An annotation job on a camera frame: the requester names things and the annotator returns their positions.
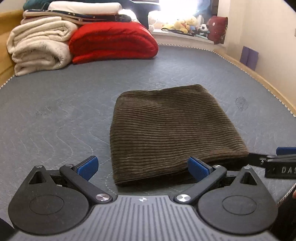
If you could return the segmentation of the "brown corduroy pants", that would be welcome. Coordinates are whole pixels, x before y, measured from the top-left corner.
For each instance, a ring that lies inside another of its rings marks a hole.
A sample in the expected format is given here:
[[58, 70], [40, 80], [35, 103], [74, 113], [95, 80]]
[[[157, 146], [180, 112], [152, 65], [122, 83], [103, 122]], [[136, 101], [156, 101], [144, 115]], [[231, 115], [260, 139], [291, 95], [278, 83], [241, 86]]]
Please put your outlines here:
[[217, 100], [199, 84], [122, 93], [110, 151], [116, 185], [183, 173], [191, 156], [224, 164], [249, 153]]

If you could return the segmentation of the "purple box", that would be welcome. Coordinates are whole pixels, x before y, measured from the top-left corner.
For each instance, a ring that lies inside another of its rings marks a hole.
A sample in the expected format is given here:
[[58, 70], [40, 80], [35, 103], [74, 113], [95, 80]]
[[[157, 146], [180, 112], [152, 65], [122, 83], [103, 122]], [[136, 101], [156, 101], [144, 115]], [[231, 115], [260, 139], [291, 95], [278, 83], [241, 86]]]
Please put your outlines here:
[[251, 70], [255, 70], [258, 62], [259, 53], [253, 49], [243, 46], [240, 63], [244, 64]]

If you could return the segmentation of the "red folded blanket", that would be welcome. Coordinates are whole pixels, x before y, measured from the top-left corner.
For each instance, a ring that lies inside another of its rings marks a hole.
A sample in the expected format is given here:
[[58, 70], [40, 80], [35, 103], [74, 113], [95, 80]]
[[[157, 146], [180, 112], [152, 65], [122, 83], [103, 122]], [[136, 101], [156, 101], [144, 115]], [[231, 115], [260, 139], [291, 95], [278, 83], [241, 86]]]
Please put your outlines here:
[[69, 41], [74, 64], [113, 59], [151, 59], [158, 43], [138, 22], [100, 22], [80, 27]]

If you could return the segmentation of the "cream folded blanket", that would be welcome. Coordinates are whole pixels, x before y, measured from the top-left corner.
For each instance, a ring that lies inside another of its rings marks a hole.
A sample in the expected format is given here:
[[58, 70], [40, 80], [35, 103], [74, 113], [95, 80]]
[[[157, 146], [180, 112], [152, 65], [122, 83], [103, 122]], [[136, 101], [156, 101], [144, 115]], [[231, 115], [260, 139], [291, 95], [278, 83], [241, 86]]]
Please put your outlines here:
[[72, 61], [68, 43], [78, 26], [59, 16], [38, 19], [11, 30], [6, 48], [16, 76], [64, 68]]

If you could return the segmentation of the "dark red cushion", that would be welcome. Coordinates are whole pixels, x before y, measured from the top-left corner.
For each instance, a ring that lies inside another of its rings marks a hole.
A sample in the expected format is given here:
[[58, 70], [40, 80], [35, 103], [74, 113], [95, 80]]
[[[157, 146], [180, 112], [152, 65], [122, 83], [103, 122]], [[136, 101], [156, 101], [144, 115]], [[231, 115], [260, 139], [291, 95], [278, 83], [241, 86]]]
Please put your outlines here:
[[215, 45], [224, 44], [228, 27], [228, 18], [213, 16], [208, 20], [207, 25], [210, 32], [208, 34], [208, 40], [212, 41]]

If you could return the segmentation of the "panda plush toy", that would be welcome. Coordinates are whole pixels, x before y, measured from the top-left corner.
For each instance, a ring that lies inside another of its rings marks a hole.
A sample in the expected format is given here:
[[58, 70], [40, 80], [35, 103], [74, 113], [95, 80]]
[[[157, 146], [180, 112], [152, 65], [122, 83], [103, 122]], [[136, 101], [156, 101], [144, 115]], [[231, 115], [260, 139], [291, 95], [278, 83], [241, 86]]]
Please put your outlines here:
[[201, 24], [198, 28], [198, 33], [200, 36], [208, 38], [208, 35], [210, 34], [209, 27], [207, 24]]

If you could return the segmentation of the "yellow plush toy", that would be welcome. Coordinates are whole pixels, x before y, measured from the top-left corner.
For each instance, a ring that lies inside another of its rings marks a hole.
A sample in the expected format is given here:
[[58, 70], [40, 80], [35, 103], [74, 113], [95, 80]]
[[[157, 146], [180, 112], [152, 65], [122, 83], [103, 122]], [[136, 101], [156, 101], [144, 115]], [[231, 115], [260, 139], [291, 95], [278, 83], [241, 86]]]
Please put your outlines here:
[[161, 30], [165, 32], [190, 34], [196, 29], [198, 23], [197, 18], [192, 16], [189, 19], [176, 20], [173, 24], [164, 24]]

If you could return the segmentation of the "white folded cloth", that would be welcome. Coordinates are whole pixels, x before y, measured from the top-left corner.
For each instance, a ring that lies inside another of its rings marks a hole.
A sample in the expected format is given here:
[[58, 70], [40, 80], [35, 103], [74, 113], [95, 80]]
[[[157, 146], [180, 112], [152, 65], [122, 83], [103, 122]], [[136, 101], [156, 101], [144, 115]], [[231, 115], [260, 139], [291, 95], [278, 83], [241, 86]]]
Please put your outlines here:
[[47, 10], [66, 11], [81, 15], [114, 15], [123, 8], [120, 3], [83, 3], [77, 1], [53, 1]]

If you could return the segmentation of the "teal folded cloth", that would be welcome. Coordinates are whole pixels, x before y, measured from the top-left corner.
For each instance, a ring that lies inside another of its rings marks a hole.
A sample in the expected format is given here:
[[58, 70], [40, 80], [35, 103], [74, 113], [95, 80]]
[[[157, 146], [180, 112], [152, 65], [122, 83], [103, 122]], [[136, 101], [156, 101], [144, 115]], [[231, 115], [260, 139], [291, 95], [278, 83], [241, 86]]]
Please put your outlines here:
[[46, 10], [53, 0], [28, 0], [23, 5], [23, 10], [38, 9]]

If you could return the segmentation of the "wooden bed frame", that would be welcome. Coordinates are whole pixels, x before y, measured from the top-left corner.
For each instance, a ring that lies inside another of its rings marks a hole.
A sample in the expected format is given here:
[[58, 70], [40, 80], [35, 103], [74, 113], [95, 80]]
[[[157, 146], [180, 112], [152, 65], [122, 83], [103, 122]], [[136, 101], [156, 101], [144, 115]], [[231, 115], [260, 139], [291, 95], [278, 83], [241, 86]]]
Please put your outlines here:
[[[8, 11], [1, 13], [1, 88], [3, 88], [12, 77], [14, 77], [15, 64], [11, 60], [9, 53], [6, 50], [6, 41], [10, 31], [20, 23], [23, 16], [22, 10]], [[183, 48], [201, 49], [209, 52], [214, 52], [223, 59], [240, 68], [242, 71], [250, 75], [253, 79], [259, 82], [266, 88], [275, 98], [277, 98], [288, 111], [295, 116], [295, 105], [292, 104], [279, 90], [276, 89], [269, 81], [261, 75], [251, 70], [247, 66], [240, 63], [235, 58], [226, 54], [226, 50], [221, 45], [211, 44], [209, 41], [188, 36], [181, 36], [173, 33], [154, 32], [153, 37], [157, 43], [162, 46], [175, 46]]]

